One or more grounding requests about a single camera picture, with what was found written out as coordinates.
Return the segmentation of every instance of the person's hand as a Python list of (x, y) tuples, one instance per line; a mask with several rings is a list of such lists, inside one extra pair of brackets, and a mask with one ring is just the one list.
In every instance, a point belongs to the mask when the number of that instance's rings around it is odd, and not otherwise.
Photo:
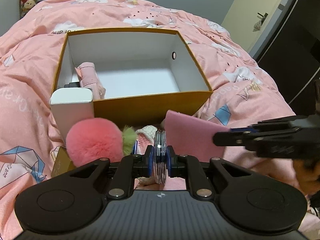
[(304, 167), (303, 160), (293, 160), (293, 168), (303, 193), (312, 195), (320, 190), (320, 162), (311, 170)]

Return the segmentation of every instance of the pink pom-pom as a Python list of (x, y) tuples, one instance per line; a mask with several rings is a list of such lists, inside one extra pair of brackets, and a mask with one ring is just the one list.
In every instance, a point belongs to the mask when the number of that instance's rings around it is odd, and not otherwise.
[(83, 120), (70, 129), (66, 147), (76, 167), (104, 157), (119, 162), (123, 157), (122, 132), (107, 119)]

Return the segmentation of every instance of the door handle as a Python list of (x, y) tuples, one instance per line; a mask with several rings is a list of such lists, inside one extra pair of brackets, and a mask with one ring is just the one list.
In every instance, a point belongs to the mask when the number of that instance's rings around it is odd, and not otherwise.
[(261, 19), (261, 25), (262, 25), (263, 22), (265, 21), (265, 19), (267, 18), (268, 13), (265, 13), (264, 15), (262, 15), (261, 13), (258, 13), (258, 14), (262, 17), (262, 19)]

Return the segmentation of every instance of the bed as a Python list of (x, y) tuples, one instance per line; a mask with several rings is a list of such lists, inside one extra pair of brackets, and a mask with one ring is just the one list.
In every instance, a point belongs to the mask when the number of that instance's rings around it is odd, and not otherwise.
[[(50, 179), (63, 146), (49, 99), (65, 33), (98, 27), (178, 30), (214, 90), (199, 118), (234, 128), (294, 114), (273, 79), (212, 21), (145, 0), (42, 1), (0, 37), (0, 239), (21, 232), (15, 197)], [(259, 159), (241, 147), (228, 147), (224, 158), (298, 187), (290, 160)], [(169, 180), (165, 189), (175, 183), (182, 182)], [(300, 229), (318, 224), (307, 213)]]

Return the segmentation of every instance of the green tassel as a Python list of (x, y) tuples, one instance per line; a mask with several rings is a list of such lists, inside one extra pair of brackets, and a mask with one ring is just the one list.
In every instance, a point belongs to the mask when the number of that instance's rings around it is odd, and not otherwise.
[(122, 132), (124, 156), (130, 155), (136, 140), (137, 140), (137, 135), (132, 129), (132, 127), (125, 126)]

